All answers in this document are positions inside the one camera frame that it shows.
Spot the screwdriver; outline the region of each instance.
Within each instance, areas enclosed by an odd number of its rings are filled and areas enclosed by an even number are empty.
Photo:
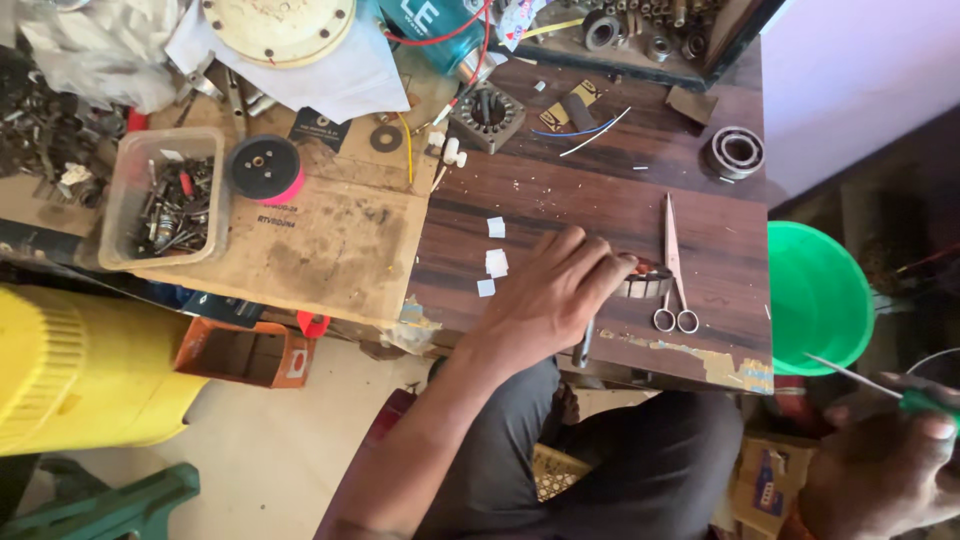
[[[850,371],[849,369],[842,368],[829,360],[824,360],[823,358],[820,358],[819,356],[814,356],[810,353],[804,353],[804,354],[824,364],[825,366],[827,366],[828,368],[832,369],[837,373],[843,374],[853,380],[856,380],[857,382],[862,382],[863,384],[866,384],[871,388],[875,388],[883,392],[884,394],[887,394],[890,397],[897,398],[900,402],[899,403],[900,410],[903,410],[905,412],[920,412],[923,410],[936,410],[952,416],[953,420],[958,425],[960,425],[960,410],[950,408],[946,405],[942,405],[934,400],[931,400],[926,396],[925,393],[921,392],[920,390],[914,390],[911,388],[901,394],[900,392],[895,392],[890,388],[881,386],[880,384],[877,384],[876,382],[873,382],[872,380],[869,380],[866,377],[863,377],[862,375],[856,374],[853,371]]]

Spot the white wire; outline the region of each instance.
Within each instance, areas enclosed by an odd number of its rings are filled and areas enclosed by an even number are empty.
[[[955,353],[955,352],[957,352],[957,351],[960,351],[960,347],[954,347],[953,349],[946,349],[945,351],[941,351],[941,352],[939,352],[939,353],[934,353],[934,354],[932,354],[932,355],[924,358],[923,360],[920,360],[919,362],[913,364],[913,367],[910,368],[910,369],[908,369],[908,370],[906,370],[906,373],[907,373],[907,375],[909,375],[910,373],[913,373],[913,370],[915,370],[915,369],[917,369],[918,367],[924,365],[927,360],[932,360],[933,358],[936,358],[937,356],[945,355],[945,354],[947,354],[947,353]]]
[[[626,110],[624,110],[623,112],[621,112],[620,115],[617,116],[617,117],[613,120],[613,122],[611,122],[610,125],[607,126],[602,132],[598,133],[597,135],[592,136],[591,138],[585,140],[584,142],[581,142],[581,143],[578,144],[573,150],[567,150],[566,152],[563,152],[562,154],[560,154],[560,157],[562,158],[563,156],[566,156],[567,154],[573,154],[574,152],[576,152],[577,150],[579,150],[582,146],[584,146],[584,145],[588,144],[590,141],[594,140],[596,137],[598,137],[598,136],[606,133],[608,129],[610,129],[610,128],[613,127],[613,124],[617,123],[617,121],[619,121],[620,118],[623,118],[623,115],[626,114],[626,113],[629,112],[629,111],[630,111],[630,108],[628,107]]]

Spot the red wire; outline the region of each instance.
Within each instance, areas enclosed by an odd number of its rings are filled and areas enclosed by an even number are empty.
[[[473,76],[470,77],[470,82],[467,83],[467,86],[476,82],[477,75],[480,74],[480,68],[483,67],[483,60],[487,57],[487,44],[490,43],[490,8],[485,7],[483,12],[483,20],[485,23],[483,26],[483,48],[480,49],[480,60],[477,61],[477,68],[473,70]]]
[[[485,12],[485,13],[487,14],[487,16],[486,16],[485,18],[487,19],[487,25],[488,25],[488,27],[489,27],[489,26],[490,26],[490,14],[487,12],[487,9],[490,7],[490,4],[491,4],[491,3],[493,3],[493,0],[485,0],[485,2],[484,2],[484,4],[483,4],[483,8],[477,10],[477,12],[474,13],[473,16],[472,16],[467,22],[464,23],[463,26],[461,26],[460,28],[454,30],[453,32],[450,32],[449,34],[444,34],[444,35],[442,35],[442,36],[437,36],[437,37],[431,37],[430,39],[424,39],[423,41],[414,41],[414,40],[412,40],[412,39],[405,39],[405,38],[403,38],[403,37],[397,37],[397,36],[394,36],[393,34],[391,34],[390,32],[384,32],[383,35],[386,36],[387,39],[389,39],[390,41],[397,41],[397,42],[399,42],[399,43],[403,43],[404,45],[412,45],[412,46],[414,46],[414,47],[422,47],[422,46],[424,46],[424,45],[433,45],[434,43],[440,43],[441,41],[446,41],[446,40],[450,39],[451,37],[454,37],[454,36],[456,36],[457,34],[460,34],[460,33],[463,32],[464,30],[466,30],[466,29],[467,29],[467,26],[473,24],[473,21],[475,21],[475,20],[477,20],[478,18],[480,18],[480,13],[481,13],[481,12]]]

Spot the leg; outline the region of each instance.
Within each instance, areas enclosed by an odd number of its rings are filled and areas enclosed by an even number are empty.
[[[531,459],[560,381],[554,358],[510,377],[473,421],[416,538],[452,538],[541,519]]]
[[[727,487],[743,423],[716,393],[663,392],[575,426],[563,450],[596,468],[549,501],[564,538],[700,540]]]

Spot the wooden box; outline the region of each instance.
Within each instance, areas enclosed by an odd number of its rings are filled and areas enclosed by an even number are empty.
[[[564,0],[551,2],[538,12],[537,23],[544,27],[583,18],[596,5],[585,8],[584,3],[585,0],[580,0],[567,7]],[[708,39],[706,54],[694,60],[688,60],[683,54],[684,39],[677,33],[684,29],[666,32],[664,28],[655,28],[649,19],[643,20],[639,35],[627,37],[615,48],[608,46],[600,51],[589,51],[584,45],[585,31],[578,25],[543,34],[540,43],[535,37],[527,37],[520,42],[515,54],[529,60],[595,69],[612,76],[623,75],[704,91],[736,62],[783,3],[784,0],[727,0],[717,12],[714,23],[702,31]],[[625,29],[624,15],[621,13],[617,17],[621,28]],[[653,36],[668,37],[673,45],[672,53],[663,62],[647,58],[647,44]]]

